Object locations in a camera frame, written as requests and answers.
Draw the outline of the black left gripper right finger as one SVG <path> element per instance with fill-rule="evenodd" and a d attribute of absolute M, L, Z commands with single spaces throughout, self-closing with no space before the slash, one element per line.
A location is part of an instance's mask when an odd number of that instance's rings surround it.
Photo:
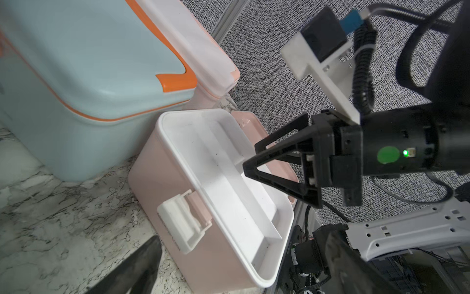
<path fill-rule="evenodd" d="M 397 294 L 396 289 L 378 271 L 361 259 L 338 232 L 326 241 L 326 260 L 332 282 L 340 294 Z"/>

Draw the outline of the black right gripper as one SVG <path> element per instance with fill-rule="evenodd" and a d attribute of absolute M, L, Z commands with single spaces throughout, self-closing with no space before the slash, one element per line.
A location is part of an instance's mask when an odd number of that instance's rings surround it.
<path fill-rule="evenodd" d="M 255 144 L 244 175 L 321 209 L 322 189 L 340 190 L 347 207 L 362 205 L 362 127 L 335 110 L 304 113 Z"/>

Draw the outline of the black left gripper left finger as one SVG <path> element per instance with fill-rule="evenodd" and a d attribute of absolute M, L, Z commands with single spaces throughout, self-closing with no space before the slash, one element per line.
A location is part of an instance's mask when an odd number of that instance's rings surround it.
<path fill-rule="evenodd" d="M 152 236 L 131 256 L 105 276 L 89 294 L 150 294 L 157 280 L 162 244 Z"/>

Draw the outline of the blue orange first aid box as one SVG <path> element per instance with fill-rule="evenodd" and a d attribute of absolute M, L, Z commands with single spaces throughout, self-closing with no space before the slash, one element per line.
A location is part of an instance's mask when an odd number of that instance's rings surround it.
<path fill-rule="evenodd" d="M 62 181 L 138 153 L 196 86 L 137 1 L 1 2 L 1 122 Z"/>

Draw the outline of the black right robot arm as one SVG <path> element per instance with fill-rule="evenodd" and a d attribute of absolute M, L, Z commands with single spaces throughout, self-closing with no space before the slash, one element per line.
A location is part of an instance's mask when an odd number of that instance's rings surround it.
<path fill-rule="evenodd" d="M 399 178 L 424 173 L 470 171 L 470 4 L 460 2 L 454 22 L 441 19 L 456 5 L 445 2 L 430 15 L 386 3 L 352 10 L 338 19 L 331 8 L 318 12 L 281 53 L 296 79 L 311 75 L 333 104 L 317 115 L 303 114 L 255 145 L 246 177 L 278 189 L 309 208 L 327 206 L 325 187 L 341 190 L 349 207 L 362 204 L 364 177 Z M 375 112 L 370 66 L 377 32 L 372 16 L 415 25 L 395 68 L 400 86 L 427 104 Z M 431 253 L 470 240 L 470 206 L 446 194 L 421 209 L 373 222 L 323 225 L 305 231 L 290 246 L 293 274 L 307 285 L 297 294 L 318 294 L 331 282 L 340 294 L 396 294 L 398 289 L 370 265 L 404 251 Z"/>

